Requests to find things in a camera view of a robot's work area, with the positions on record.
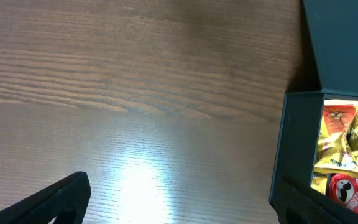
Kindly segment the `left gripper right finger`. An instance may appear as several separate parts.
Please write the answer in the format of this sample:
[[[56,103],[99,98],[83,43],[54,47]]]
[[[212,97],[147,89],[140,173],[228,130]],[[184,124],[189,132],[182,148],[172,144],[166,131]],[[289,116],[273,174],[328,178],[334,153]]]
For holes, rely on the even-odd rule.
[[[358,224],[358,214],[291,177],[273,184],[270,204],[280,224]]]

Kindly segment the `yellow biscuit packet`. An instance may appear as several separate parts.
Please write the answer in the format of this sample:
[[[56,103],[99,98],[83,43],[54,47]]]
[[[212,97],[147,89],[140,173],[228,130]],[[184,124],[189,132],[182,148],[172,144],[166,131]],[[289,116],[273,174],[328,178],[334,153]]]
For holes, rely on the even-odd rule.
[[[311,188],[322,193],[323,195],[326,195],[326,190],[329,185],[328,177],[329,177],[328,174],[321,174],[321,173],[315,172],[313,174]]]

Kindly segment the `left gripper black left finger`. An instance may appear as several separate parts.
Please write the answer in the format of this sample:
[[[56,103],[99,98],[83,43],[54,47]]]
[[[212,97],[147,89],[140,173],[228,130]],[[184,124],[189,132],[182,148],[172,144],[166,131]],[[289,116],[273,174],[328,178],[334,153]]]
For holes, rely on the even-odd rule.
[[[0,211],[0,224],[81,224],[91,197],[86,172],[75,172]]]

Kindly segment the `red Pringles can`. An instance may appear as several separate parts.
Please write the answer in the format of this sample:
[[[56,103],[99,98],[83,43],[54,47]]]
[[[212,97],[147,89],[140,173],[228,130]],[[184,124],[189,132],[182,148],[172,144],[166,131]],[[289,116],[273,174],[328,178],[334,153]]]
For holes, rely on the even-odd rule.
[[[329,182],[329,198],[358,213],[358,178],[334,174]]]

